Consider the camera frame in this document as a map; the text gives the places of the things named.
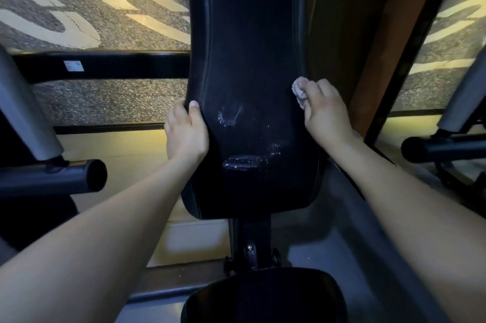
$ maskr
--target person's left hand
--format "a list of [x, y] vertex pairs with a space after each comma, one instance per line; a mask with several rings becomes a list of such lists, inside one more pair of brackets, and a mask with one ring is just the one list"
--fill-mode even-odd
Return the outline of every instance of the person's left hand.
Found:
[[208, 153], [210, 140], [199, 104], [189, 103], [189, 114], [178, 102], [167, 112], [164, 124], [169, 159], [185, 158], [199, 164]]

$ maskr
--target person's right arm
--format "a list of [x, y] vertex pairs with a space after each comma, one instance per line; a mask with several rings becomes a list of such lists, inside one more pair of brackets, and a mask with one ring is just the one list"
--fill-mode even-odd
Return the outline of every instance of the person's right arm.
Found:
[[454, 322], [486, 321], [486, 220], [354, 135], [336, 88], [302, 81], [309, 133], [356, 182], [401, 255]]

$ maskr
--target black metal tube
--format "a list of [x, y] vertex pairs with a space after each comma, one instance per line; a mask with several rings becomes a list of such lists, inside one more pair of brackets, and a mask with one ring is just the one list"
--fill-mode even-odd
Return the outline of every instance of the black metal tube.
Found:
[[401, 153], [412, 163], [486, 158], [486, 134], [409, 137], [401, 145]]
[[106, 166], [99, 159], [72, 161], [67, 166], [0, 168], [0, 198], [96, 192], [103, 189], [106, 179]]

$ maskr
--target black backrest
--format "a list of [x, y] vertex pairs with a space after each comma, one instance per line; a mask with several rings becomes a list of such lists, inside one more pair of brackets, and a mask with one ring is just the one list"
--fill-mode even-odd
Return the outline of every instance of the black backrest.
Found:
[[306, 0], [189, 0], [188, 103], [210, 151], [182, 198], [197, 218], [250, 217], [309, 205], [322, 152], [291, 91], [306, 76]]

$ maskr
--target forearm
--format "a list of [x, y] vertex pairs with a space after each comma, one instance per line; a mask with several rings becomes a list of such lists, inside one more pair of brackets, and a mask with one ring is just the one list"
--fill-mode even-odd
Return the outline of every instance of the forearm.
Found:
[[356, 140], [331, 156], [454, 321], [483, 321], [486, 222]]
[[159, 171], [50, 232], [0, 269], [6, 321], [111, 321], [197, 164]]

